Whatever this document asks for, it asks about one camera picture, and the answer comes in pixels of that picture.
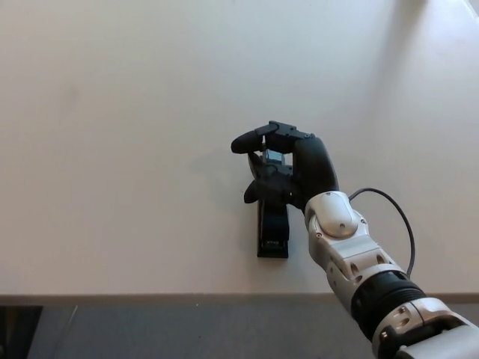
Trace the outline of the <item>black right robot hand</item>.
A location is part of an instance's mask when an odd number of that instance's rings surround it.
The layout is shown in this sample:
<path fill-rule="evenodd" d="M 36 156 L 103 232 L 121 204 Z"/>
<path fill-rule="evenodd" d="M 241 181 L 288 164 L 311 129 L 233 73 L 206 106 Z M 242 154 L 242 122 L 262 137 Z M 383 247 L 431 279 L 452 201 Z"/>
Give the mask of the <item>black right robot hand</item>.
<path fill-rule="evenodd" d="M 290 154 L 293 164 L 265 162 L 259 152 L 271 150 Z M 270 121 L 235 138 L 231 151 L 246 154 L 254 177 L 244 194 L 246 203 L 262 200 L 275 205 L 292 205 L 304 211 L 318 194 L 338 191 L 338 179 L 326 146 L 317 136 L 295 126 Z"/>

